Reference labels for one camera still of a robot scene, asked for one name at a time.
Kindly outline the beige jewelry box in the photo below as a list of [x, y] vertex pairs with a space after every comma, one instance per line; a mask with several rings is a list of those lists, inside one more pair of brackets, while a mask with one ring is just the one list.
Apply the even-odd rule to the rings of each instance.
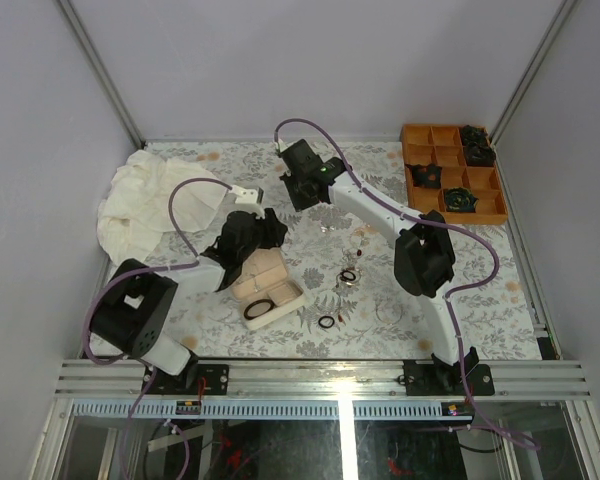
[[[231, 292], [240, 303], [241, 319], [250, 331], [294, 313], [307, 301], [304, 290], [291, 278], [280, 248], [256, 250], [242, 265], [242, 273], [231, 285]], [[254, 320], [245, 320], [245, 308], [262, 298], [271, 299], [276, 307]]]

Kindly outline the black bangle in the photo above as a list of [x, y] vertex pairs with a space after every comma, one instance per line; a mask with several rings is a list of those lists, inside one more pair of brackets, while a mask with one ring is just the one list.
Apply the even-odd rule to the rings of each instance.
[[258, 299], [250, 303], [244, 310], [244, 319], [247, 321], [254, 320], [276, 307], [275, 303], [269, 298]]

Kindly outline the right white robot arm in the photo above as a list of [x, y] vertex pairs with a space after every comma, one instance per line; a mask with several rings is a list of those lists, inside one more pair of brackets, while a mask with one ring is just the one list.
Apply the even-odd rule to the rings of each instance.
[[355, 177], [342, 159], [322, 160], [304, 140], [277, 155], [287, 167], [281, 180], [295, 210], [331, 204], [374, 228], [393, 247], [394, 277], [419, 301], [432, 337], [433, 358], [442, 363], [435, 372], [437, 385], [447, 394], [462, 392], [470, 385], [472, 373], [444, 299], [455, 263], [444, 218], [435, 210], [423, 214], [400, 205]]

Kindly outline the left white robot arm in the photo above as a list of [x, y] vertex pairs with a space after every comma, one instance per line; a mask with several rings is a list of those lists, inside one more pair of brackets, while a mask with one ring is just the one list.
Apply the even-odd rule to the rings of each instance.
[[179, 284], [189, 282], [198, 293], [225, 290], [255, 251], [282, 246], [287, 232], [271, 208], [263, 217], [233, 211], [214, 243], [191, 263], [149, 267], [135, 259], [124, 261], [88, 310], [84, 353], [98, 365], [116, 361], [96, 357], [90, 343], [95, 334], [122, 355], [164, 372], [164, 382], [175, 393], [192, 392], [199, 381], [197, 357], [163, 333]]

